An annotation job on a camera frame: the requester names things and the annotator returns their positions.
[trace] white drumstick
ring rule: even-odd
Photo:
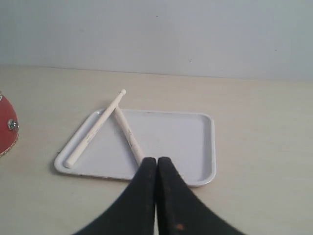
[[[122,128],[124,135],[128,141],[129,146],[131,147],[131,150],[136,158],[136,161],[138,163],[138,165],[141,164],[141,161],[143,160],[143,158],[145,157],[143,154],[142,149],[140,148],[137,140],[135,139],[131,128],[129,127],[129,124],[127,123],[127,120],[122,112],[122,110],[117,106],[115,108],[115,112],[114,112],[115,118],[118,122],[118,124],[120,125],[120,127]]]
[[[118,96],[112,101],[112,103],[107,107],[107,109],[100,116],[100,118],[95,123],[95,125],[90,129],[90,131],[87,133],[87,135],[83,138],[83,140],[79,143],[79,145],[75,148],[75,150],[67,158],[67,160],[64,163],[65,167],[67,167],[67,168],[73,167],[73,165],[75,164],[77,159],[80,157],[80,155],[86,149],[86,147],[88,146],[90,141],[93,139],[93,137],[100,130],[103,123],[108,119],[108,117],[111,115],[111,113],[114,111],[114,109],[118,106],[120,100],[122,99],[123,95],[125,95],[125,94],[126,94],[126,90],[124,90],[124,89],[121,90],[121,92],[118,94]]]

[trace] beige tabletop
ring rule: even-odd
[[[217,175],[193,192],[248,235],[313,234],[313,83],[0,67],[20,137],[0,159],[0,234],[69,235],[127,182],[60,175],[57,153],[125,88],[121,108],[215,121]]]

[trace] tray rim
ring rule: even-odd
[[[56,168],[56,170],[59,173],[65,174],[65,175],[77,175],[77,176],[85,176],[85,177],[94,177],[94,178],[105,178],[105,179],[116,179],[116,180],[131,180],[132,177],[127,177],[126,175],[121,175],[119,174],[117,175],[110,175],[110,176],[99,176],[99,175],[90,175],[90,174],[83,174],[83,173],[77,173],[77,172],[69,172],[69,171],[64,171],[64,161],[62,161],[61,164],[59,164],[58,162],[63,159],[61,158],[62,156],[62,152],[64,151],[64,149],[66,149],[66,147],[68,145],[70,145],[72,142],[75,143],[74,138],[75,136],[79,135],[80,132],[83,131],[84,126],[86,123],[88,123],[88,121],[90,121],[90,119],[92,119],[93,115],[99,115],[100,113],[104,112],[106,108],[101,108],[98,109],[92,113],[90,113],[88,115],[88,117],[85,119],[85,121],[79,126],[79,128],[76,130],[76,132],[70,137],[69,141],[63,146],[62,150],[59,152],[58,156],[55,158],[54,160],[54,167]],[[199,180],[199,181],[192,181],[192,182],[188,182],[185,181],[185,183],[190,186],[190,187],[200,187],[200,186],[204,186],[208,183],[210,183],[216,176],[217,173],[217,166],[216,166],[216,146],[215,146],[215,122],[214,119],[212,118],[212,116],[205,114],[205,113],[200,113],[200,112],[184,112],[184,111],[159,111],[159,110],[138,110],[138,109],[121,109],[123,111],[130,111],[130,112],[141,112],[141,113],[159,113],[159,114],[175,114],[175,115],[195,115],[195,116],[203,116],[207,119],[210,120],[210,128],[211,128],[211,174],[203,179],[203,180]]]

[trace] plastic tray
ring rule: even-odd
[[[74,167],[64,162],[104,109],[92,113],[55,159],[65,174],[131,180],[138,169],[127,140],[111,115]],[[188,186],[213,180],[216,157],[213,120],[205,114],[122,110],[147,157],[170,157]]]

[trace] black robotic claw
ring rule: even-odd
[[[75,235],[243,235],[207,208],[168,157],[144,158],[119,198]]]

